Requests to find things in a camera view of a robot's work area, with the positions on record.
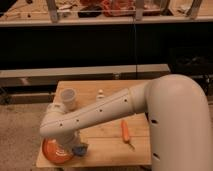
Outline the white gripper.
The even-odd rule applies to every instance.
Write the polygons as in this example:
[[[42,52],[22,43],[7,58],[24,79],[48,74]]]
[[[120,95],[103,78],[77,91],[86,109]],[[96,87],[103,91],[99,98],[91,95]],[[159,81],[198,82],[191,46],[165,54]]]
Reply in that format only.
[[[72,133],[64,133],[56,138],[58,144],[66,151],[71,152],[74,147],[81,143],[81,138],[78,131]]]

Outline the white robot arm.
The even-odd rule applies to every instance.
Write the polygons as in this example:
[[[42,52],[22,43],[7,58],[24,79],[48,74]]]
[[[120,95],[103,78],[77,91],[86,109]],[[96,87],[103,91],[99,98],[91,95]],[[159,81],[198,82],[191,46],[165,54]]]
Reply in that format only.
[[[125,88],[74,112],[49,108],[40,135],[67,150],[81,129],[147,113],[152,171],[213,171],[213,128],[208,100],[193,79],[162,76]]]

